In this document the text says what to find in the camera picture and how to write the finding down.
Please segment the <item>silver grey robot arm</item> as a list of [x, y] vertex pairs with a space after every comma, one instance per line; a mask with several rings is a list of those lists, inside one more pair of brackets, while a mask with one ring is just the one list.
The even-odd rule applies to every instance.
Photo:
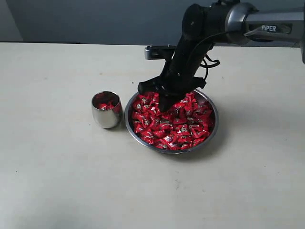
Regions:
[[260, 11], [251, 3], [219, 0], [208, 7], [193, 4], [182, 20], [182, 35], [176, 46], [148, 46], [148, 60], [165, 60], [161, 74], [138, 84], [138, 92], [159, 94], [159, 109], [169, 110], [196, 88], [204, 88], [205, 77], [198, 68], [213, 68], [207, 53], [216, 43], [244, 45], [249, 41], [283, 41], [305, 46], [305, 10]]

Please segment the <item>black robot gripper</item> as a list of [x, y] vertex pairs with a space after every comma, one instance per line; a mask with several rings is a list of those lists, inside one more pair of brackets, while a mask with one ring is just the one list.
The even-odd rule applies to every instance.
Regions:
[[193, 4], [182, 20], [182, 36], [172, 61], [161, 76], [138, 84], [139, 94], [159, 93], [159, 109], [167, 112], [188, 93], [206, 85], [204, 78], [195, 77], [203, 58], [217, 38], [225, 35], [224, 24], [229, 6], [213, 3], [209, 7]]

